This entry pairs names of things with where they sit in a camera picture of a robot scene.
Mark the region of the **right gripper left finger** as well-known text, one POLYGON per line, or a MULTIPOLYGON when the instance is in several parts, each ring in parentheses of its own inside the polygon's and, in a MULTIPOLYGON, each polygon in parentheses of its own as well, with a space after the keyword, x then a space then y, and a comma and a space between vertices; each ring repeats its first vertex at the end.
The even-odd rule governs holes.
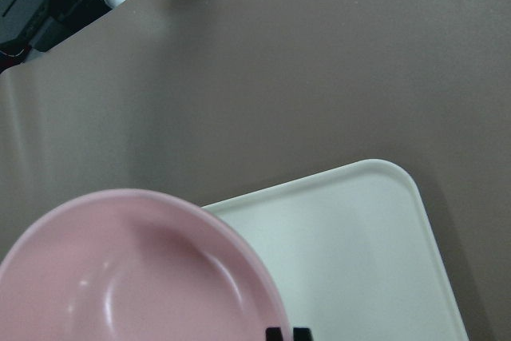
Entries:
POLYGON ((283 341, 283 332, 280 327, 268 327, 265 330, 266 341, 283 341))

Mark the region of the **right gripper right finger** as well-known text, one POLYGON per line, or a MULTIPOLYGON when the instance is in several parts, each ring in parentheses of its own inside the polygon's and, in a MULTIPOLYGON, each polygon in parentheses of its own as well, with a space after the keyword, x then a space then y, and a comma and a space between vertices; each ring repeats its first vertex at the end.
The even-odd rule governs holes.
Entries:
POLYGON ((294 341, 312 341, 312 332, 308 327, 294 327, 292 335, 294 341))

